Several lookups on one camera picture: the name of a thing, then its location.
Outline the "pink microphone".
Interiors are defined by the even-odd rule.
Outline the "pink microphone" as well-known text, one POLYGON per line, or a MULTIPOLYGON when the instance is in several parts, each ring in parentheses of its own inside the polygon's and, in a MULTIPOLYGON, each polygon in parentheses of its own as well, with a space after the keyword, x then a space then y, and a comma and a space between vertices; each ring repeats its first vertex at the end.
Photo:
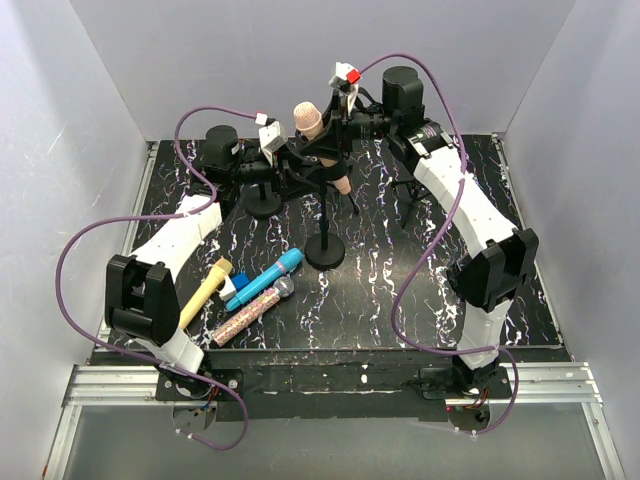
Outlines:
MULTIPOLYGON (((323 132, 322 114, 312 102, 305 101, 296 105, 293 117, 297 131, 306 140, 314 140, 323 132)), ((333 185, 343 195, 351 193, 351 183, 346 175, 333 180, 333 185)))

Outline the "black round-base mic stand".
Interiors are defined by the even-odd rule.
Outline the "black round-base mic stand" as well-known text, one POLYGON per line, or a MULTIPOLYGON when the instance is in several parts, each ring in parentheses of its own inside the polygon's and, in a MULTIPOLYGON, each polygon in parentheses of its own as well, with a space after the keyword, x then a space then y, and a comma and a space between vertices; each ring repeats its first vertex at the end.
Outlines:
POLYGON ((244 207, 246 212, 257 220, 268 219, 279 214, 283 202, 274 179, 251 180, 247 183, 244 207))

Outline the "cyan blue microphone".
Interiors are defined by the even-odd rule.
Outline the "cyan blue microphone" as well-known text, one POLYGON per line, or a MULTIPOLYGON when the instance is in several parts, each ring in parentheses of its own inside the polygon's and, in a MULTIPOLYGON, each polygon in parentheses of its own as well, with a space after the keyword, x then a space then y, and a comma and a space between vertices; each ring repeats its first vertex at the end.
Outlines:
POLYGON ((285 252, 274 264, 229 300, 225 304, 226 310, 231 312, 246 305, 250 300, 269 288, 278 278, 293 271, 301 263, 302 259, 303 254, 298 248, 292 248, 285 252))

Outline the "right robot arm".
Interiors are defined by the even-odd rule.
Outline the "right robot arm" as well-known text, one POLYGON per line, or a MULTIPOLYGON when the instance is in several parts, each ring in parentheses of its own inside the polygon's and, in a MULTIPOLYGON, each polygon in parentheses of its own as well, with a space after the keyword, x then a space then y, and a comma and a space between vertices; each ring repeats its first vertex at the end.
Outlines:
POLYGON ((321 160, 341 193, 350 192, 345 158, 357 139, 383 139, 394 158, 444 210, 467 253, 449 270, 448 281, 464 301, 461 338, 451 352, 452 383, 464 397, 485 391, 498 374, 500 337, 519 288, 534 269, 539 239, 520 229, 489 200, 467 171, 458 134, 428 119, 418 72, 394 66, 382 76, 382 99, 364 107, 361 73, 336 63, 334 92, 320 110, 310 101, 295 106, 293 118, 303 151, 321 160))

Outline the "glitter rhinestone microphone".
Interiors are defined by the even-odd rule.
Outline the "glitter rhinestone microphone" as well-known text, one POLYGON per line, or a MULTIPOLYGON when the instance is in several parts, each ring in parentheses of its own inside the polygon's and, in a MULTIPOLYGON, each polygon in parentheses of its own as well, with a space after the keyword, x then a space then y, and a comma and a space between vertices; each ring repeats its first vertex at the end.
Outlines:
POLYGON ((277 279, 270 288, 266 289, 237 314, 218 327, 212 335, 213 342, 218 347, 224 346, 280 300, 289 297, 294 292, 294 289, 294 282, 291 278, 281 277, 277 279))

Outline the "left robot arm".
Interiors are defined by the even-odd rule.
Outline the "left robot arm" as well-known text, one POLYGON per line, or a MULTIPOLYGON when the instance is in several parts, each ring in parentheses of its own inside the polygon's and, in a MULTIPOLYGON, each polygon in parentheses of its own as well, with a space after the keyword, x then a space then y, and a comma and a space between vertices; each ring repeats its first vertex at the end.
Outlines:
POLYGON ((205 398, 213 386, 211 373, 201 367, 203 350, 186 328, 213 293, 218 293, 232 318, 215 333, 222 346, 277 301, 289 296, 289 278, 302 261, 297 248, 286 251, 242 288, 233 284, 233 266, 219 259, 185 306, 175 281, 187 260, 223 222, 221 199, 207 194, 183 198, 173 218, 130 255, 115 255, 106 268, 105 322, 127 334, 162 363, 182 369, 178 387, 193 400, 205 398))

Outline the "black tripod shock-mount stand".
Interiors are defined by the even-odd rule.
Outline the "black tripod shock-mount stand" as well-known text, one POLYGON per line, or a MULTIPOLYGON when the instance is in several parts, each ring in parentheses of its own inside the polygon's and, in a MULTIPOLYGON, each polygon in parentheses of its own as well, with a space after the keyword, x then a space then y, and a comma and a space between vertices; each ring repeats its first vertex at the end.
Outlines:
POLYGON ((360 214, 360 209, 358 207, 358 205, 356 204, 356 201, 354 200, 352 193, 349 192, 348 194, 346 194, 346 197, 348 198, 351 206, 352 206, 352 214, 353 215, 359 215, 360 214))

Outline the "cream yellow microphone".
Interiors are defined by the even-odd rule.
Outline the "cream yellow microphone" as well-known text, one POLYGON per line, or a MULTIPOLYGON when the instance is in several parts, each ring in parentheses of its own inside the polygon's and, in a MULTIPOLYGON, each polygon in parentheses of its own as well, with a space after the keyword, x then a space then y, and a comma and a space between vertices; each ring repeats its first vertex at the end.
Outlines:
POLYGON ((213 264, 207 277, 182 308, 178 324, 180 329, 184 330, 188 327, 211 295, 225 282, 231 271, 232 264, 225 258, 220 258, 213 264))

